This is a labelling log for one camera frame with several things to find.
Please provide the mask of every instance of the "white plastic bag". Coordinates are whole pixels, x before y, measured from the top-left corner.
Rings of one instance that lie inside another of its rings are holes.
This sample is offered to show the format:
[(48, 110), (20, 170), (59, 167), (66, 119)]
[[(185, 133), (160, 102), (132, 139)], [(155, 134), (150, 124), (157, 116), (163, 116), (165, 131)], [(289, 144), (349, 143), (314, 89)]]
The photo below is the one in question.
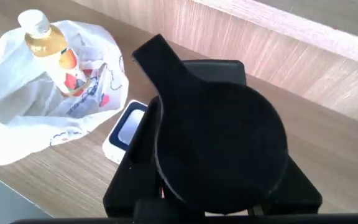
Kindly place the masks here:
[(76, 98), (64, 98), (14, 29), (0, 38), (0, 165), (78, 139), (123, 109), (128, 92), (121, 52), (100, 26), (54, 23), (92, 80)]

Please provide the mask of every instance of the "white box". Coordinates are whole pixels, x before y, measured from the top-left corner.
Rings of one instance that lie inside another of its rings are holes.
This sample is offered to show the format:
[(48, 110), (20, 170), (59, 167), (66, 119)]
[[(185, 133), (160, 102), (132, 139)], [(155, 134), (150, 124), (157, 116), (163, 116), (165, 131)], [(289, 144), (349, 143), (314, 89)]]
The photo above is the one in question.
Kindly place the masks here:
[(103, 142), (104, 155), (108, 159), (120, 164), (146, 109), (147, 105), (137, 100), (131, 100), (128, 103), (110, 134)]

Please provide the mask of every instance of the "wooden table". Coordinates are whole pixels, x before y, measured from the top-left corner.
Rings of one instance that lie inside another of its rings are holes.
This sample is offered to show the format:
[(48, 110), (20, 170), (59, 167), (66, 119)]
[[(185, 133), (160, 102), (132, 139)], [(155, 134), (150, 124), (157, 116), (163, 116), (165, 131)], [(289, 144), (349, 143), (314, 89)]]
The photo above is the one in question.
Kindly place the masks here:
[[(124, 56), (130, 83), (128, 100), (148, 103), (155, 96), (152, 85), (130, 58), (151, 34), (71, 1), (0, 0), (0, 35), (17, 27), (17, 15), (29, 8), (42, 10), (51, 21), (70, 19), (105, 27)], [(182, 59), (204, 58), (175, 44), (173, 48)], [(323, 195), (320, 212), (358, 212), (358, 122), (257, 78), (248, 76), (247, 82), (272, 102), (282, 117), (290, 155)], [(82, 139), (1, 166), (0, 179), (55, 217), (105, 216), (102, 197), (117, 165), (105, 158), (101, 144), (117, 117)]]

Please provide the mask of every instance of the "bottle cap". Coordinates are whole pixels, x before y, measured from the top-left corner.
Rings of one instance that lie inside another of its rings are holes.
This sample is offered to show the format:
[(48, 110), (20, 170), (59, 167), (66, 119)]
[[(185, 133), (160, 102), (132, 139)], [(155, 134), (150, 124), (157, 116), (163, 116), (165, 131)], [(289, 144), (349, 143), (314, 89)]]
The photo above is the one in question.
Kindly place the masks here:
[(30, 35), (38, 36), (49, 31), (49, 21), (38, 9), (29, 9), (20, 13), (17, 18), (20, 26)]

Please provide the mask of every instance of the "plastic bottle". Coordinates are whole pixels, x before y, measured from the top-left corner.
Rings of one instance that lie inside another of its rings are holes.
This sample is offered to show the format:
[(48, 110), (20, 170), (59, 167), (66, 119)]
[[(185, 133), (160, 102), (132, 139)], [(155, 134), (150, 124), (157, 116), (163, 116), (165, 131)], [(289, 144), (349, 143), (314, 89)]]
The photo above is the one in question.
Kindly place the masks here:
[(30, 9), (17, 18), (25, 30), (27, 46), (45, 65), (49, 77), (65, 96), (79, 96), (90, 81), (78, 66), (78, 57), (64, 35), (40, 10)]

